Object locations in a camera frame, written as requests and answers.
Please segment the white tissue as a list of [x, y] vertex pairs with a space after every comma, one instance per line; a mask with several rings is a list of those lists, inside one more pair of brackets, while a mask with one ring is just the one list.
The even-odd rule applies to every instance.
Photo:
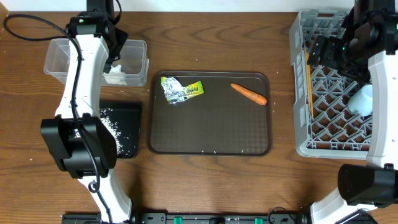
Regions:
[[126, 73], [122, 71], [123, 66], [112, 66], [109, 73], [103, 73], [102, 85], [104, 86], [126, 86]]

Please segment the dark brown serving tray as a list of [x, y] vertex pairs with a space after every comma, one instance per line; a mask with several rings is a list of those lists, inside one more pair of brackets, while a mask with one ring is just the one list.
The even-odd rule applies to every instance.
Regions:
[[[183, 86], [202, 82], [204, 92], [170, 104], [161, 79]], [[273, 145], [271, 104], [259, 105], [231, 87], [241, 85], [271, 98], [259, 72], [161, 71], [151, 81], [147, 145], [158, 154], [264, 156]]]

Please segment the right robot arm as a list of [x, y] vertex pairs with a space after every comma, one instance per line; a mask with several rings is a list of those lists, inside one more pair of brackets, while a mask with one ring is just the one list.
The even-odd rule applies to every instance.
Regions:
[[307, 65], [373, 84], [373, 128], [365, 166], [343, 164], [338, 186], [299, 223], [346, 223], [397, 203], [397, 8], [395, 0], [357, 0], [342, 38], [319, 36]]

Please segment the foil wrapper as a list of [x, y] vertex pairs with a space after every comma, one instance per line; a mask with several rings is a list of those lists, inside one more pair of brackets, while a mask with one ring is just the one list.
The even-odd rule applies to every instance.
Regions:
[[201, 81], [183, 86], [174, 77], [162, 77], [160, 83], [169, 104], [181, 103], [205, 92]]

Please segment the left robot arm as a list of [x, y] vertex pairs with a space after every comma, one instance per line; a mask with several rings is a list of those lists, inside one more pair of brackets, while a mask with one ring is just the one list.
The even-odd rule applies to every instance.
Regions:
[[70, 62], [62, 100], [41, 134], [56, 165], [91, 193], [105, 223], [131, 223], [132, 202], [114, 167], [117, 145], [100, 120], [101, 79], [126, 41], [106, 11], [81, 12], [70, 19]]

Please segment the clear plastic bin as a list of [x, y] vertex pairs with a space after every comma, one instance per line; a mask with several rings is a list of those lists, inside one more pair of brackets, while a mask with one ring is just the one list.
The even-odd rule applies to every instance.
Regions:
[[[65, 84], [70, 62], [68, 39], [54, 39], [46, 54], [44, 72]], [[121, 58], [112, 66], [122, 65], [126, 73], [126, 86], [144, 86], [147, 83], [149, 59], [147, 44], [143, 40], [127, 40], [121, 50]]]

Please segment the light blue cup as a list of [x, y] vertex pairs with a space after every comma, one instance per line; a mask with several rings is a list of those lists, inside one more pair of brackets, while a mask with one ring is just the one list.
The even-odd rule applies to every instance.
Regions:
[[373, 112], [373, 86], [361, 87], [348, 102], [348, 110], [353, 114], [369, 116]]

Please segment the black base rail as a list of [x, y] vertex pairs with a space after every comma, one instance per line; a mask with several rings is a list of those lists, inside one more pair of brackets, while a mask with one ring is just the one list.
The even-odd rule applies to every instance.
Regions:
[[142, 213], [134, 214], [123, 224], [311, 224], [308, 215], [272, 212], [268, 215], [198, 215]]

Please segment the orange carrot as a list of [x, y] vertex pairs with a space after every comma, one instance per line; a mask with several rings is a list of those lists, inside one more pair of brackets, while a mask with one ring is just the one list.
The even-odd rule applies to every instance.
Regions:
[[243, 96], [245, 96], [246, 98], [252, 100], [253, 102], [255, 102], [255, 103], [259, 104], [259, 105], [266, 105], [267, 104], [267, 99], [264, 96], [262, 96], [262, 95], [260, 95], [258, 93], [255, 93], [255, 92], [253, 92], [251, 90], [248, 90], [247, 88], [245, 88], [245, 87], [243, 87], [241, 85], [238, 85], [236, 83], [232, 83], [231, 87], [234, 90], [236, 90], [237, 92], [239, 92], [240, 94], [242, 94]]

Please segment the grey dishwasher rack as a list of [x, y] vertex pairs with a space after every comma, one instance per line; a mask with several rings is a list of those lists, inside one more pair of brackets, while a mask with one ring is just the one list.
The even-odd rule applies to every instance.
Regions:
[[319, 35], [342, 37], [346, 11], [300, 11], [289, 30], [294, 68], [295, 147], [302, 157], [365, 160], [371, 142], [372, 117], [347, 110], [362, 84], [322, 65], [307, 65]]

